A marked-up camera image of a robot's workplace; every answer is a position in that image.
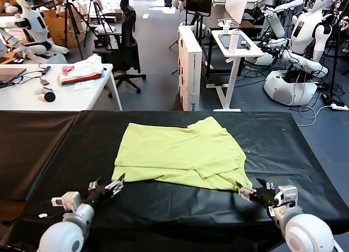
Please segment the bottle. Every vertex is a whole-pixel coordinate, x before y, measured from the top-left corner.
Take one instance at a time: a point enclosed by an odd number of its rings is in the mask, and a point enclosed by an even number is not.
[[[231,20],[230,20],[230,19],[224,20],[223,34],[227,34],[227,33],[229,32],[230,23],[231,23]]]
[[[236,48],[239,42],[240,33],[241,33],[240,29],[237,29],[237,28],[233,29],[233,32],[230,38],[230,43],[229,43],[229,49],[228,49],[229,52],[233,53],[236,51]]]

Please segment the pink object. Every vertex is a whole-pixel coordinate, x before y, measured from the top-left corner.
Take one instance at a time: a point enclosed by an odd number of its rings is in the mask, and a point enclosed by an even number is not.
[[[64,67],[62,67],[62,73],[63,75],[67,76],[69,72],[71,72],[73,69],[74,69],[74,66],[68,67],[65,65]]]

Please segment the green t-shirt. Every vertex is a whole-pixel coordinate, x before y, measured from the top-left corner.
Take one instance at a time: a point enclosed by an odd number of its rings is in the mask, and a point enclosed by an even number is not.
[[[112,180],[154,179],[208,189],[252,187],[244,171],[246,155],[213,118],[187,128],[130,123],[122,138]]]

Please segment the black tablecloth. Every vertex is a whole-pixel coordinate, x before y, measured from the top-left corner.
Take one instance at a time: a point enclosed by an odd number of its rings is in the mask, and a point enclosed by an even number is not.
[[[348,207],[288,113],[82,112],[45,170],[14,236],[26,230],[27,238],[37,242],[49,225],[61,220],[61,215],[38,218],[39,213],[57,213],[57,208],[43,206],[45,201],[66,191],[84,196],[89,182],[99,176],[110,179],[130,122],[186,127],[208,116],[225,127],[246,153],[245,170],[255,187],[259,186],[256,177],[276,186],[293,184],[305,213],[325,220],[334,234],[349,231]],[[156,181],[126,183],[114,200],[100,207],[90,236],[150,240],[155,234],[228,243],[240,236],[281,238],[266,211],[236,193]]]
[[[77,112],[0,112],[0,200],[27,200]]]

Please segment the white box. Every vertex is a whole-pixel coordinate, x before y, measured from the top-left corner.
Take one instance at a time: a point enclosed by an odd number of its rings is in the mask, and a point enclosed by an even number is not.
[[[184,111],[199,107],[202,49],[189,26],[178,28],[178,90]]]

